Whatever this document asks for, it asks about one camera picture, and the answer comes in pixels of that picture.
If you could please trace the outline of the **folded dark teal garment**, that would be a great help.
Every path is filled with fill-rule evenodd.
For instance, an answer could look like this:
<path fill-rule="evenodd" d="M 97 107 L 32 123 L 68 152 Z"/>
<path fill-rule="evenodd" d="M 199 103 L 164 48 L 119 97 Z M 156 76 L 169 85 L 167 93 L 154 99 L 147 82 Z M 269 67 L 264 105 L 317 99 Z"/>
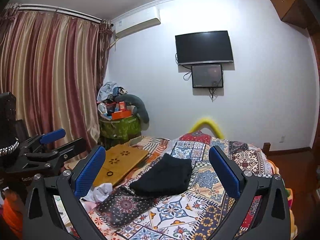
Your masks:
<path fill-rule="evenodd" d="M 161 159 L 130 184 L 135 194 L 143 197 L 173 196 L 187 191 L 193 168 L 190 159 L 164 154 Z"/>

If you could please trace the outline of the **small wall monitor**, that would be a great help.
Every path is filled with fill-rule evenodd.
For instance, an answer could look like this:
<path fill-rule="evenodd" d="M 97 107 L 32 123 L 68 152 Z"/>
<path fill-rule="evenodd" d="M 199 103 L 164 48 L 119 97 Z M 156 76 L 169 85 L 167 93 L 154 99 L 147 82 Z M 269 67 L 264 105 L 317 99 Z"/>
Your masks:
<path fill-rule="evenodd" d="M 191 67 L 193 88 L 222 88 L 223 68 L 221 64 L 201 64 Z"/>

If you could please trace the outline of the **patchwork patterned bedspread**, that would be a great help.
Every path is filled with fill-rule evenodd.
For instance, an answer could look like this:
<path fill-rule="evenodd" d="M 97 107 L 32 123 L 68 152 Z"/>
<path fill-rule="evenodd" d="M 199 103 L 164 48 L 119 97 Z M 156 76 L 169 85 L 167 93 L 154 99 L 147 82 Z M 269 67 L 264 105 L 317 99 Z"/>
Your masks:
<path fill-rule="evenodd" d="M 122 189 L 128 189 L 166 153 L 190 159 L 193 172 L 187 191 L 158 200 L 153 207 L 119 228 L 112 227 L 103 216 L 106 200 L 93 203 L 81 199 L 84 209 L 106 239 L 207 239 L 235 202 L 225 192 L 209 163 L 208 152 L 212 146 L 219 146 L 243 170 L 250 170 L 259 177 L 274 175 L 260 148 L 202 132 L 188 133 L 174 140 L 136 137 L 126 145 L 146 150 L 148 155 L 123 178 L 119 185 Z"/>

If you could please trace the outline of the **wooden wardrobe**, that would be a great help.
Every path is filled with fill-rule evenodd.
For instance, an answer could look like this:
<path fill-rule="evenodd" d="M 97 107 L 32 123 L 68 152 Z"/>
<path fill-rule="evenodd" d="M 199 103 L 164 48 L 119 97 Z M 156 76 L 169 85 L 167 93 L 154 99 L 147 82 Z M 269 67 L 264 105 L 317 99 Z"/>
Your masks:
<path fill-rule="evenodd" d="M 310 35 L 319 32 L 319 23 L 304 0 L 271 0 L 281 21 L 307 29 Z"/>

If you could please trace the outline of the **wall mounted television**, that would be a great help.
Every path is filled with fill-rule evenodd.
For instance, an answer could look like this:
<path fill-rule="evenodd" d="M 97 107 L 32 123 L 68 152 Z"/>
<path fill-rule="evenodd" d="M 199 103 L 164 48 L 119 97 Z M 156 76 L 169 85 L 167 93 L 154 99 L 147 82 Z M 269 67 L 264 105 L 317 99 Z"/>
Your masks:
<path fill-rule="evenodd" d="M 179 65 L 234 62 L 226 30 L 176 35 L 175 43 Z"/>

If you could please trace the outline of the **orange box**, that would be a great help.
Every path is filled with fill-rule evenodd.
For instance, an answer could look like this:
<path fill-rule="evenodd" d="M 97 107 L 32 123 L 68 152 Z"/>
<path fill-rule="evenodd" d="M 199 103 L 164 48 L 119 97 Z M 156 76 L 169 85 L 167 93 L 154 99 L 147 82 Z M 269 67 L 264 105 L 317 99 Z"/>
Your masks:
<path fill-rule="evenodd" d="M 132 115 L 130 110 L 117 111 L 112 113 L 112 120 L 118 120 L 130 117 Z"/>

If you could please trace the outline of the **white crumpled cloth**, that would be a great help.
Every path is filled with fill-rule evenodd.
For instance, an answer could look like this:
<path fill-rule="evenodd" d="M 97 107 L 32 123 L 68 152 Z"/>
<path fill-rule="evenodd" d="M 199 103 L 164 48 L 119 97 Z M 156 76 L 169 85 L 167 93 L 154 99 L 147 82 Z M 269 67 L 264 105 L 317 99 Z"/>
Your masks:
<path fill-rule="evenodd" d="M 112 192 L 111 183 L 102 183 L 99 186 L 92 187 L 88 193 L 81 199 L 87 202 L 102 203 Z"/>

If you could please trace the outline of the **white air conditioner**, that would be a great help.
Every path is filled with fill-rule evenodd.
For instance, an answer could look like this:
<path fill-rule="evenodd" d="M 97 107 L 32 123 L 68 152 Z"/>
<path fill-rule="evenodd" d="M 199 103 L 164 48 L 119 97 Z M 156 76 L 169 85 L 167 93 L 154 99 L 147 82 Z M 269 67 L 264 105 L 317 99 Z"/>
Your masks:
<path fill-rule="evenodd" d="M 112 21 L 112 24 L 112 38 L 117 40 L 160 25 L 161 18 L 157 7 L 149 7 L 144 10 L 118 16 Z"/>

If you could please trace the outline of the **grey neck pillow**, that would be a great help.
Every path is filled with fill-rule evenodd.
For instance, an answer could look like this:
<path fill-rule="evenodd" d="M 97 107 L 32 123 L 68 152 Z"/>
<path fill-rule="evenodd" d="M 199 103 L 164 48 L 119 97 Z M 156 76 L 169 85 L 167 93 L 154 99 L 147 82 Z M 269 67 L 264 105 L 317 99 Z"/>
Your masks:
<path fill-rule="evenodd" d="M 123 94 L 114 98 L 116 103 L 125 102 L 127 105 L 133 106 L 133 114 L 138 116 L 144 124 L 149 123 L 149 115 L 143 101 L 132 94 Z"/>

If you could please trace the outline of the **yellow curved bed rail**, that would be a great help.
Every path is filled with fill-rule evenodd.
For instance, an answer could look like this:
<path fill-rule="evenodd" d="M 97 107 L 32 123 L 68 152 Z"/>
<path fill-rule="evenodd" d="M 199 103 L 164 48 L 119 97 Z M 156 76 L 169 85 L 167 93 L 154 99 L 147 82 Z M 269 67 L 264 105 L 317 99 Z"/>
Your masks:
<path fill-rule="evenodd" d="M 197 132 L 206 128 L 210 130 L 218 139 L 225 139 L 220 127 L 211 118 L 201 118 L 191 127 L 189 133 Z"/>

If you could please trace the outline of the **striped pink beige curtain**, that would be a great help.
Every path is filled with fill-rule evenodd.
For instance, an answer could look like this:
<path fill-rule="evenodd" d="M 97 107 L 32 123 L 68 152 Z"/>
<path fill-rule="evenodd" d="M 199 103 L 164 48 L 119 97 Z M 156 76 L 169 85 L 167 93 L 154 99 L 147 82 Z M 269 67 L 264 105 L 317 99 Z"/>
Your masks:
<path fill-rule="evenodd" d="M 111 24 L 51 11 L 1 12 L 1 91 L 17 100 L 17 117 L 31 136 L 59 128 L 58 147 L 84 138 L 90 150 L 100 136 L 97 93 L 103 84 Z"/>

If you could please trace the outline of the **wooden lap board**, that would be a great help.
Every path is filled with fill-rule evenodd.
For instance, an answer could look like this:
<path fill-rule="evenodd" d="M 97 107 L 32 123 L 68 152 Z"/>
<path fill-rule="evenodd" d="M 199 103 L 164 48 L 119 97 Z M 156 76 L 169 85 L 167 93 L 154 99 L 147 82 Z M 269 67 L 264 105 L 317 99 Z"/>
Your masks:
<path fill-rule="evenodd" d="M 125 145 L 116 145 L 106 151 L 105 162 L 102 165 L 93 186 L 111 183 L 116 186 L 142 160 L 148 151 Z"/>

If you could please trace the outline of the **wooden bed post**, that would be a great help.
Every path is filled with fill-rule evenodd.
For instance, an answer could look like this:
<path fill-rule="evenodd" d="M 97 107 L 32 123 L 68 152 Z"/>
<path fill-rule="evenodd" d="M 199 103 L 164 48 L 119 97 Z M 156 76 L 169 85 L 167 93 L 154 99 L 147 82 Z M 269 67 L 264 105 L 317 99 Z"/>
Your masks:
<path fill-rule="evenodd" d="M 270 142 L 265 142 L 265 143 L 263 144 L 262 152 L 263 152 L 265 155 L 269 155 L 269 153 L 270 153 L 270 147 L 271 147 L 271 143 L 270 143 Z"/>

